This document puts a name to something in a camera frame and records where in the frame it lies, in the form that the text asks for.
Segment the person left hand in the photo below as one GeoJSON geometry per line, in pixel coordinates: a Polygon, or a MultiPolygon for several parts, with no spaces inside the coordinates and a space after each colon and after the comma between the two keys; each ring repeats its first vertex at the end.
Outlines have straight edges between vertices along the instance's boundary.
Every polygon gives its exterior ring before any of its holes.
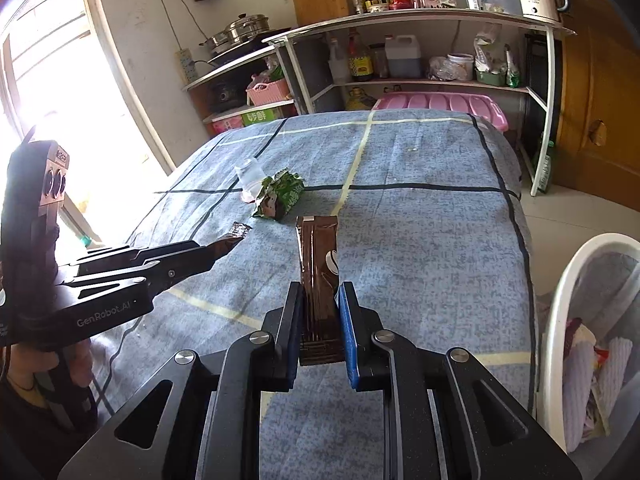
{"type": "MultiPolygon", "coordinates": [[[[27,403],[37,408],[46,408],[47,403],[38,391],[35,374],[48,372],[58,366],[55,352],[42,352],[27,344],[14,344],[11,350],[1,349],[2,359],[7,358],[9,368],[6,379],[13,390],[27,403]]],[[[91,340],[86,339],[74,344],[70,350],[68,368],[70,378],[80,388],[90,385],[92,379],[91,340]]]]}

